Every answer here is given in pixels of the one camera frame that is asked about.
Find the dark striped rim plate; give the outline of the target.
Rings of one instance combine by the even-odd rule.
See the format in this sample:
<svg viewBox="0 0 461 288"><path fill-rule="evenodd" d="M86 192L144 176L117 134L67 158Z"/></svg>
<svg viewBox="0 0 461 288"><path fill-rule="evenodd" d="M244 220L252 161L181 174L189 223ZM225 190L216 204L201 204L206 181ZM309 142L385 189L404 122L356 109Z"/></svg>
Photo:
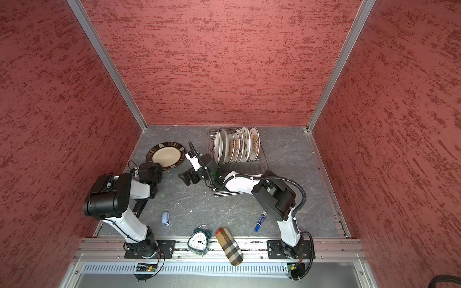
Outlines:
<svg viewBox="0 0 461 288"><path fill-rule="evenodd" d="M177 142L163 142L152 147L147 155L146 162L160 164L163 170L178 167L186 158L186 149Z"/></svg>

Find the plain white plate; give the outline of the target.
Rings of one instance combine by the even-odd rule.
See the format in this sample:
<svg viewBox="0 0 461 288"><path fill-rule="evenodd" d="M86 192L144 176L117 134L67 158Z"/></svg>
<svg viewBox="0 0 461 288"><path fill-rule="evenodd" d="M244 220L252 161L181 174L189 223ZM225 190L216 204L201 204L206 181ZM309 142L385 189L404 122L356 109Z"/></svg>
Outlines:
<svg viewBox="0 0 461 288"><path fill-rule="evenodd" d="M222 138L222 146L223 146L220 163L225 164L227 162L228 153L229 153L229 137L228 137L228 133L227 133L227 131L225 129L222 129L220 131L220 135L221 135L221 138Z"/></svg>

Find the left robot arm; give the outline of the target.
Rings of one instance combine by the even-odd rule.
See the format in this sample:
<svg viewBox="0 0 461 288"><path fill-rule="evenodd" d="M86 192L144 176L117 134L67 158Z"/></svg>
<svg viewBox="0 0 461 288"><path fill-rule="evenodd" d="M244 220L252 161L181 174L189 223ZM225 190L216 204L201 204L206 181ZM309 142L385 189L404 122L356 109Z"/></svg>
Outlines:
<svg viewBox="0 0 461 288"><path fill-rule="evenodd" d="M124 237L126 259L161 257L151 228L139 216L155 198L162 171L161 164L146 162L129 173L99 176L84 201L85 216L110 225Z"/></svg>

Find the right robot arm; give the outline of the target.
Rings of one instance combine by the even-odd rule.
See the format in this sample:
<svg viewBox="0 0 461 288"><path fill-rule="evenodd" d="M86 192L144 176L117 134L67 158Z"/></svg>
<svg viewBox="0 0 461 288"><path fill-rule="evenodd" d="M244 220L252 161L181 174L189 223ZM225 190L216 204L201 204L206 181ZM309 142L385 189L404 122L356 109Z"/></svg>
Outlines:
<svg viewBox="0 0 461 288"><path fill-rule="evenodd" d="M306 203L306 192L293 180L277 176L271 171L262 175L246 175L221 168L209 154L200 154L191 141L186 158L192 168L179 174L180 179L189 186L205 181L214 192L227 194L245 193L253 196L266 215L276 220L281 240L283 257L301 259L303 256L315 259L312 235L300 232L296 214Z"/></svg>

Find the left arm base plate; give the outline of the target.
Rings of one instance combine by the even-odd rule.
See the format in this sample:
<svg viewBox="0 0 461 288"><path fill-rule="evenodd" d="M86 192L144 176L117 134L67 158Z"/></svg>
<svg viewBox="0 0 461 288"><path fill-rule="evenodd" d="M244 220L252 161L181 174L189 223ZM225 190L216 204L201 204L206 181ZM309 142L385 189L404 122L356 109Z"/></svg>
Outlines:
<svg viewBox="0 0 461 288"><path fill-rule="evenodd" d="M175 250L176 241L175 240L157 240L157 247L152 253L145 253L140 249L131 249L124 245L125 248L125 259L141 259L141 260L155 260L158 257L171 259L173 252Z"/></svg>

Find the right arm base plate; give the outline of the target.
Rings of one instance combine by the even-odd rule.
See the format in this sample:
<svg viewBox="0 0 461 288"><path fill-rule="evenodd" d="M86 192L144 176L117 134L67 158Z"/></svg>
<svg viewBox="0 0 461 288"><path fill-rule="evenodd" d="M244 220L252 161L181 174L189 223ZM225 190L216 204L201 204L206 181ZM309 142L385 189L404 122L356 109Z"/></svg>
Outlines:
<svg viewBox="0 0 461 288"><path fill-rule="evenodd" d="M289 246L281 240L267 241L269 259L316 259L312 251L312 243L309 240L301 239L294 247Z"/></svg>

